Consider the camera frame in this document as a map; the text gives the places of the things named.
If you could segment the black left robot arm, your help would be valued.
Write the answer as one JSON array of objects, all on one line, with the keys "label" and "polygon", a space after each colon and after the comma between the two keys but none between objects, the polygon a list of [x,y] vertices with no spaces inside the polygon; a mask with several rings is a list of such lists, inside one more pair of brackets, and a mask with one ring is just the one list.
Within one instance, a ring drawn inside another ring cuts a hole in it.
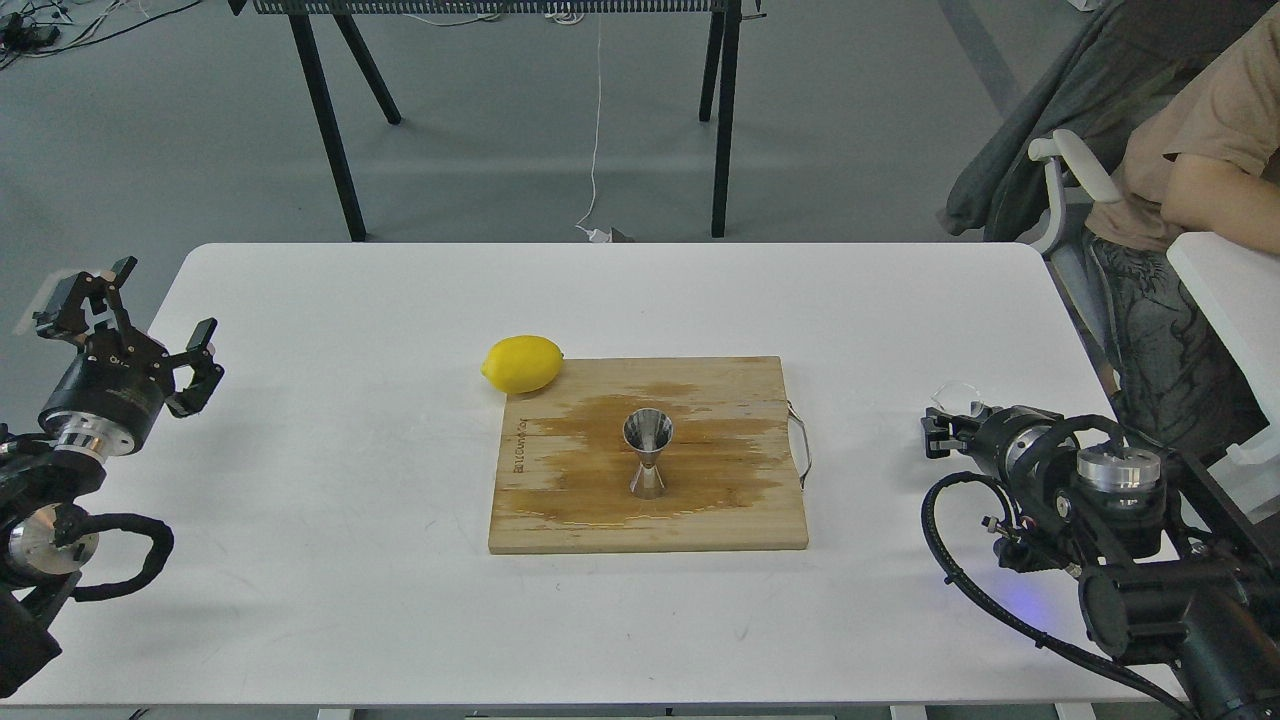
[{"label": "black left robot arm", "polygon": [[[101,488],[108,459],[142,450],[161,410],[177,418],[202,411],[224,375],[211,346],[215,319],[198,323],[178,354],[133,325],[120,291],[136,263],[128,256],[108,273],[61,279],[35,314],[38,336],[68,342],[77,354],[38,415],[38,432],[3,432],[4,697],[60,653],[50,626],[65,602],[133,594],[161,573],[174,550],[164,521],[132,512],[93,515],[77,503]],[[132,578],[83,585],[83,566],[106,530],[147,537],[150,551]]]}]

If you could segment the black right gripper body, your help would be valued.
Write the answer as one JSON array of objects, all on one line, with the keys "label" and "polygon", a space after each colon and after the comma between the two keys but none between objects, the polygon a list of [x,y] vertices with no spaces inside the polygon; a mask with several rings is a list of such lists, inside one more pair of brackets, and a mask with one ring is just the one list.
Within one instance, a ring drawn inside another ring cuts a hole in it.
[{"label": "black right gripper body", "polygon": [[966,455],[987,475],[1006,488],[1012,482],[1012,466],[1021,455],[1065,416],[1036,407],[996,407],[987,419],[975,420],[975,436]]}]

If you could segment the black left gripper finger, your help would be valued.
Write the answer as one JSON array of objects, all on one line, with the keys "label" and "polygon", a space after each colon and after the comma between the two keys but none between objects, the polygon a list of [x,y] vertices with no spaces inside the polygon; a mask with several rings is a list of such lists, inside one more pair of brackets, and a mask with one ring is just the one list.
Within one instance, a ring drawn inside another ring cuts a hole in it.
[{"label": "black left gripper finger", "polygon": [[109,273],[79,272],[63,278],[47,306],[33,314],[36,334],[67,342],[78,354],[96,359],[131,357],[140,342],[120,287],[137,263],[137,258],[125,256]]},{"label": "black left gripper finger", "polygon": [[[201,413],[225,375],[224,368],[214,359],[212,336],[216,328],[215,318],[201,320],[183,352],[161,354],[155,361],[155,382],[165,391],[164,402],[174,418]],[[173,372],[183,366],[191,369],[192,374],[187,387],[178,389]]]}]

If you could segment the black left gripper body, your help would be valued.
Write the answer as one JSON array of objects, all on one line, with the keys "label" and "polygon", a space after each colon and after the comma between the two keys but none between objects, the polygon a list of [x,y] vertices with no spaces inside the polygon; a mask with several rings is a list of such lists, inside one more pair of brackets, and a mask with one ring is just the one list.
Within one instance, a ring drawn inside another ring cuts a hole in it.
[{"label": "black left gripper body", "polygon": [[56,446],[81,448],[100,459],[141,451],[165,397],[172,370],[157,369],[166,348],[142,334],[73,334],[64,338],[77,355],[40,413],[41,430]]}]

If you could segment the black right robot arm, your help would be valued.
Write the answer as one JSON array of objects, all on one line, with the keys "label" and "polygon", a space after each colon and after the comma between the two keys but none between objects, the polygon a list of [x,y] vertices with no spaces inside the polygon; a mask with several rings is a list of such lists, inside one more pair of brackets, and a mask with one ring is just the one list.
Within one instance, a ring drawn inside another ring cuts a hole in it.
[{"label": "black right robot arm", "polygon": [[[936,482],[922,502],[945,580],[975,606],[1184,719],[1277,716],[1277,550],[1201,462],[1132,446],[1106,416],[1028,406],[928,407],[922,433],[927,457],[957,452],[977,465]],[[1001,568],[1076,580],[1096,652],[1033,628],[961,569],[934,506],[965,483],[1000,503],[983,524]]]}]

